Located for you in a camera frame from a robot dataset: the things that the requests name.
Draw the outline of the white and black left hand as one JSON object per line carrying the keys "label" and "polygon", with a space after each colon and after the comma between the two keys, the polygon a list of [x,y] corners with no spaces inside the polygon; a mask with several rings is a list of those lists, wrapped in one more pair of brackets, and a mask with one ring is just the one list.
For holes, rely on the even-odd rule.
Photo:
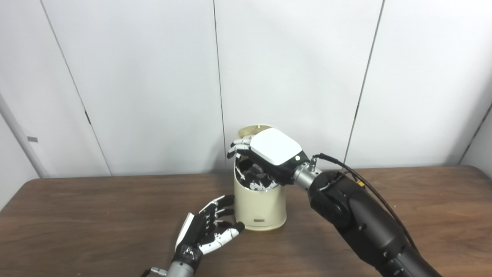
{"label": "white and black left hand", "polygon": [[197,214],[188,213],[178,235],[172,261],[196,270],[204,255],[223,247],[244,231],[244,223],[221,219],[234,215],[234,203],[234,195],[224,195],[211,200]]}

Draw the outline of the white and black right hand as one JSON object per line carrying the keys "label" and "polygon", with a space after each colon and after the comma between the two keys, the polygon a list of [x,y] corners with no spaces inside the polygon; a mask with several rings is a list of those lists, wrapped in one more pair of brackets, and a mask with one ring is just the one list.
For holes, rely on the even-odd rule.
{"label": "white and black right hand", "polygon": [[300,144],[277,128],[266,128],[234,140],[226,157],[236,155],[248,157],[283,185],[294,185],[297,169],[309,161]]}

